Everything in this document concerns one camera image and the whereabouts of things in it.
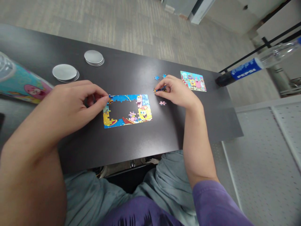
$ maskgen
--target patrick star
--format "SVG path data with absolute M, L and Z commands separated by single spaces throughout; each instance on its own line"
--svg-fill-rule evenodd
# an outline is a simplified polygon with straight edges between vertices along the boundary
M 195 78 L 195 84 L 196 84 L 196 87 L 197 87 L 198 89 L 201 89 L 201 88 L 202 88 L 202 80 L 198 81 L 198 79 Z
M 137 96 L 137 102 L 136 102 L 138 108 L 142 108 L 142 95 Z
M 129 116 L 130 116 L 130 120 L 132 122 L 136 121 L 138 118 L 135 117 L 136 113 L 133 111 L 133 112 L 129 112 Z
M 33 96 L 34 98 L 36 98 L 38 100 L 42 100 L 48 93 L 50 93 L 52 88 L 43 81 L 41 81 L 41 84 L 43 85 L 43 89 L 40 89 L 36 86 L 27 84 L 27 85 L 24 85 L 24 90 L 25 90 L 25 92 L 27 92 L 29 95 Z

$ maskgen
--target blue label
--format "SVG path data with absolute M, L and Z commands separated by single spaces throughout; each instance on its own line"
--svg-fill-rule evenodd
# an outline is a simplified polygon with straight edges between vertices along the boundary
M 250 74 L 260 71 L 262 68 L 256 63 L 255 58 L 249 62 L 240 65 L 231 71 L 231 75 L 235 80 L 244 78 Z

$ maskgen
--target black metal rail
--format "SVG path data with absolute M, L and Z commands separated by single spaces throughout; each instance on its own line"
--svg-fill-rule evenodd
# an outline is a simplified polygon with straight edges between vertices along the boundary
M 253 55 L 254 53 L 257 53 L 259 50 L 263 49 L 264 47 L 268 47 L 271 48 L 271 43 L 275 42 L 276 40 L 278 40 L 279 38 L 283 37 L 284 35 L 288 34 L 289 32 L 295 30 L 296 28 L 298 28 L 299 26 L 301 26 L 301 22 L 297 23 L 296 25 L 292 26 L 290 29 L 287 29 L 285 32 L 281 33 L 280 35 L 276 36 L 275 38 L 273 38 L 272 40 L 268 41 L 265 37 L 262 38 L 264 44 L 260 47 L 258 47 L 257 49 L 255 49 L 254 51 L 250 52 L 249 54 L 245 55 L 244 57 L 240 58 L 239 60 L 235 61 L 233 64 L 229 65 L 228 67 L 226 67 L 225 69 L 221 70 L 219 73 L 222 72 L 227 72 L 228 69 L 234 65 L 236 65 L 237 63 L 239 63 L 240 61 L 246 59 L 247 57 Z M 289 42 L 290 40 L 298 37 L 301 35 L 301 30 L 295 32 L 294 34 L 292 34 L 291 36 L 285 38 L 284 40 L 282 40 L 282 43 L 285 42 Z

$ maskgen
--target forearm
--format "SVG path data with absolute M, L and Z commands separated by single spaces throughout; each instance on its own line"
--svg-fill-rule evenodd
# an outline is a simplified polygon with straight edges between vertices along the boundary
M 201 103 L 186 110 L 183 154 L 192 188 L 201 180 L 218 181 Z
M 0 225 L 62 225 L 66 189 L 56 147 L 16 131 L 0 161 Z

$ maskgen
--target stack of metal discs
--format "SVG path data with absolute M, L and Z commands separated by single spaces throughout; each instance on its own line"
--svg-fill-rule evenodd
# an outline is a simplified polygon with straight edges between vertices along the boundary
M 104 63 L 104 58 L 102 54 L 96 50 L 88 50 L 85 52 L 85 59 L 88 64 L 98 67 L 103 65 Z
M 52 69 L 52 74 L 57 80 L 63 83 L 70 83 L 78 80 L 79 72 L 69 64 L 59 64 Z

